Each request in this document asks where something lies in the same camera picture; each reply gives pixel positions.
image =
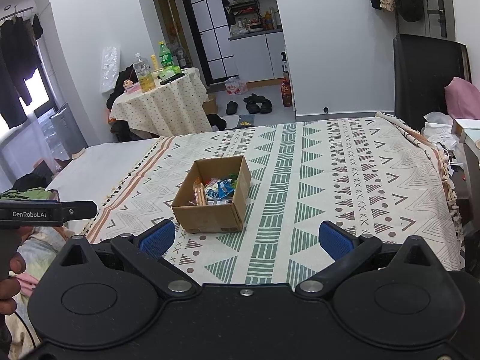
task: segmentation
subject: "black chair backrest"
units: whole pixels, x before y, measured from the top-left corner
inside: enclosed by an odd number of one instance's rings
[[[447,113],[445,87],[471,82],[467,47],[450,40],[398,34],[394,39],[395,115],[421,131],[426,114]]]

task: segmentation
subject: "human hand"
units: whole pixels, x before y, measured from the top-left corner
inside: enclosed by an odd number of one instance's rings
[[[32,227],[20,227],[17,233],[23,239],[31,234],[32,230]],[[10,260],[10,269],[16,274],[25,271],[25,260],[20,253],[17,252]],[[12,298],[19,292],[20,283],[15,277],[9,277],[8,279],[0,281],[0,314],[11,315],[14,313],[17,309],[17,304]]]

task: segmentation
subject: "cable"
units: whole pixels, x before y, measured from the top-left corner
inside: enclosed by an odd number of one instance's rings
[[[15,315],[18,317],[18,319],[20,321],[22,321],[25,329],[27,330],[27,333],[28,335],[30,336],[30,339],[32,340],[32,345],[33,345],[33,349],[35,349],[37,347],[37,345],[35,345],[35,340],[33,339],[33,336],[32,336],[32,333],[30,333],[30,329],[27,327],[27,324],[25,323],[25,321],[21,318],[20,315],[18,315],[18,312],[14,311]]]

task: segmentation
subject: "cardboard box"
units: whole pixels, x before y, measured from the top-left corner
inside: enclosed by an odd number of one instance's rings
[[[480,120],[475,119],[453,119],[452,134],[455,135],[460,142],[465,142],[464,130],[480,130]]]
[[[197,178],[205,183],[212,178],[228,179],[231,174],[238,174],[237,187],[231,204],[203,207],[189,205],[189,202],[195,199],[193,186]],[[189,233],[242,231],[250,179],[250,171],[243,155],[195,161],[172,203],[177,221]]]
[[[214,94],[210,93],[208,95],[208,101],[203,102],[203,110],[205,111],[206,115],[210,114],[217,114],[218,113],[218,105],[217,100]]]

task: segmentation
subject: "round table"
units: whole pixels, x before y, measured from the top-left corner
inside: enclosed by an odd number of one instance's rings
[[[123,93],[113,103],[110,117],[128,122],[130,129],[161,137],[212,131],[202,108],[207,91],[197,68],[148,92]]]

